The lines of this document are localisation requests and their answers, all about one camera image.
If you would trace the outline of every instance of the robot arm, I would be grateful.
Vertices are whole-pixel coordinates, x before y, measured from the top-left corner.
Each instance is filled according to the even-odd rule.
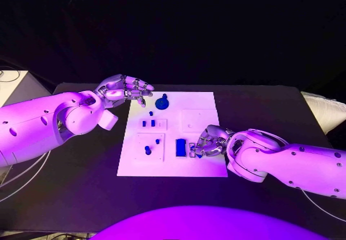
[[[261,183],[271,174],[289,187],[346,199],[344,151],[288,144],[278,136],[255,129],[233,133],[209,125],[194,152],[206,156],[226,154],[226,168],[252,182]]]
[[[37,157],[96,125],[111,130],[118,117],[106,108],[125,99],[144,107],[152,90],[139,79],[118,74],[95,91],[65,92],[0,107],[0,167]]]

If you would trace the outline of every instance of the blue object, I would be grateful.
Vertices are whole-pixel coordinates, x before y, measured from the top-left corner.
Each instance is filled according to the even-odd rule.
[[[164,110],[170,105],[170,102],[167,100],[167,95],[165,93],[161,95],[161,98],[158,98],[154,102],[154,106],[157,109]]]
[[[151,154],[150,146],[145,146],[145,154],[147,154],[147,155]]]
[[[186,140],[184,139],[177,139],[174,141],[174,145],[176,145],[176,153],[174,155],[177,157],[186,157]]]

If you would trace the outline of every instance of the black tabletop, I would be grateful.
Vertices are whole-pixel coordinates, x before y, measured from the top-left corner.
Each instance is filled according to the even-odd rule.
[[[54,93],[92,90],[96,84],[63,83]],[[213,92],[220,126],[261,129],[291,143],[330,147],[300,91],[287,86],[155,85],[157,91]],[[227,171],[223,177],[116,176],[129,102],[111,109],[118,122],[96,128],[52,150],[40,173],[23,190],[0,202],[0,230],[99,232],[150,210],[209,205],[275,217],[327,237],[346,237],[346,223],[331,218],[271,175],[262,183]],[[33,160],[13,166],[8,179]],[[34,167],[0,198],[20,187]],[[346,200],[308,194],[323,208],[346,219]]]

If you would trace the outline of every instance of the white cushion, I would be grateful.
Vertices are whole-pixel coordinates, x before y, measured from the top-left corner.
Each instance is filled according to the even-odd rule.
[[[324,134],[346,120],[346,104],[308,92],[301,92]]]

